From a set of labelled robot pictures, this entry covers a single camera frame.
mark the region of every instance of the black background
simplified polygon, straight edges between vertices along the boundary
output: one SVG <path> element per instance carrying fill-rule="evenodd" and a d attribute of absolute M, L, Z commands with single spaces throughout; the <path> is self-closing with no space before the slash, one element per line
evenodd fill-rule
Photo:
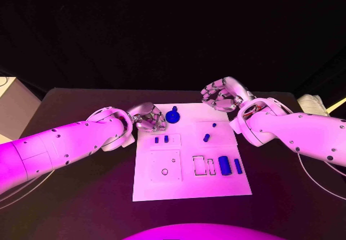
<path fill-rule="evenodd" d="M 53 88 L 251 91 L 345 97 L 342 1 L 4 1 L 2 71 Z"/>

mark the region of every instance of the tall blue cylinder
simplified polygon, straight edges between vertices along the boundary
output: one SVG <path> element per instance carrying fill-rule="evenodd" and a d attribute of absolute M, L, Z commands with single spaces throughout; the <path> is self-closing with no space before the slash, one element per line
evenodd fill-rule
<path fill-rule="evenodd" d="M 221 156 L 218 158 L 220 168 L 221 168 L 221 174 L 224 176 L 231 175 L 231 166 L 230 166 L 230 158 L 227 156 Z"/>

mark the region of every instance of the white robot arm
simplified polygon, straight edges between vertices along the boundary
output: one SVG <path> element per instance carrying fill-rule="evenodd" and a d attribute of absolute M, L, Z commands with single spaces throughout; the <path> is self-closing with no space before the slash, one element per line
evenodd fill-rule
<path fill-rule="evenodd" d="M 230 125 L 253 145 L 260 147 L 279 138 L 295 152 L 346 166 L 345 119 L 293 113 L 275 98 L 257 98 L 233 77 L 215 81 L 201 93 L 202 102 L 215 110 L 233 112 L 240 107 Z"/>
<path fill-rule="evenodd" d="M 87 121 L 0 144 L 0 194 L 100 149 L 112 151 L 130 145 L 135 142 L 135 123 L 146 132 L 166 129 L 165 116 L 152 102 L 128 111 L 106 107 Z"/>

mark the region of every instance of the circular hole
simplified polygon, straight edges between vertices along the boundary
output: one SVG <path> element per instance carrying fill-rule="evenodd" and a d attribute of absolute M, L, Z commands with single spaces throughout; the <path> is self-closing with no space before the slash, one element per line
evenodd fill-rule
<path fill-rule="evenodd" d="M 168 170 L 166 168 L 162 170 L 162 174 L 164 174 L 165 176 L 169 174 L 169 170 Z"/>

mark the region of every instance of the dark table surface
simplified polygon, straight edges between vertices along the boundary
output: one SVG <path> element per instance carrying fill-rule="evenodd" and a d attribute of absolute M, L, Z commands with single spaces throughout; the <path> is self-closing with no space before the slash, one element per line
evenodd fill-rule
<path fill-rule="evenodd" d="M 290 93 L 254 95 L 279 99 L 295 112 L 302 112 Z M 198 91 L 55 88 L 22 137 L 86 120 L 103 107 L 128 110 L 143 102 L 200 103 L 201 97 Z M 110 152 L 100 150 L 57 170 L 38 189 L 0 210 L 0 238 L 123 239 L 161 226 L 215 223 L 295 240 L 345 239 L 346 202 L 315 184 L 298 154 L 277 139 L 262 147 L 253 146 L 243 135 L 237 135 L 237 140 L 253 195 L 133 202 L 133 143 Z M 303 162 L 313 169 L 326 165 L 309 157 Z M 334 185 L 346 189 L 341 176 L 332 178 Z"/>

